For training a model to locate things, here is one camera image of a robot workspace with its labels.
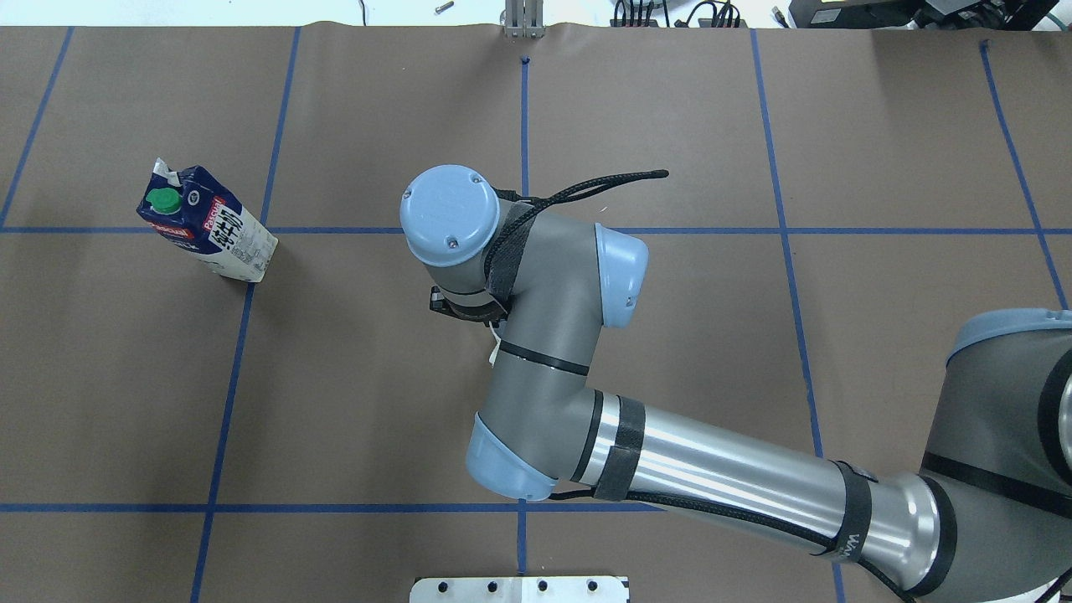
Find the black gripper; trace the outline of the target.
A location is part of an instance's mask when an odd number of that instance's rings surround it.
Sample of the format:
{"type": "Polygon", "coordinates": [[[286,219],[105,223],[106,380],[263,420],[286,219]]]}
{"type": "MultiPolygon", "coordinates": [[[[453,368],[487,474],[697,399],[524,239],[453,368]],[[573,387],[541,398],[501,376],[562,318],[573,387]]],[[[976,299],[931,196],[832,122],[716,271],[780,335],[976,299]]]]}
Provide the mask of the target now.
{"type": "Polygon", "coordinates": [[[508,317],[508,305],[503,305],[490,291],[458,293],[443,286],[431,286],[430,309],[444,317],[483,324],[498,324],[508,317]]]}

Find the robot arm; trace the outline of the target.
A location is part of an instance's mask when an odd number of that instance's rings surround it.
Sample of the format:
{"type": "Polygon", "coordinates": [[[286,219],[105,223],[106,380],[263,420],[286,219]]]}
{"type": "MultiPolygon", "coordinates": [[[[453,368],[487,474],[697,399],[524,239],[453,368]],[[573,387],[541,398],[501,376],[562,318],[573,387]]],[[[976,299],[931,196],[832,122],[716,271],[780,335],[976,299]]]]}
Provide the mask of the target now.
{"type": "Polygon", "coordinates": [[[647,245],[556,206],[666,170],[595,177],[547,198],[475,170],[426,170],[399,200],[430,309],[494,330],[468,473],[528,501],[645,503],[860,567],[906,602],[983,602],[1069,583],[1069,310],[962,325],[918,471],[875,477],[592,384],[600,334],[624,328],[647,245]]]}

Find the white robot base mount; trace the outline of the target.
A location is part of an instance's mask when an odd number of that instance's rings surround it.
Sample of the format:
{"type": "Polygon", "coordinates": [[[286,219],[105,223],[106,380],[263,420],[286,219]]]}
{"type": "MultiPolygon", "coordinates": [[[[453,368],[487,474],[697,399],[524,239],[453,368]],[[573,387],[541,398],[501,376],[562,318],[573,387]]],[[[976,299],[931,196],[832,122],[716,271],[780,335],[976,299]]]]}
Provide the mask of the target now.
{"type": "Polygon", "coordinates": [[[410,602],[631,602],[631,587],[613,575],[426,577],[410,602]]]}

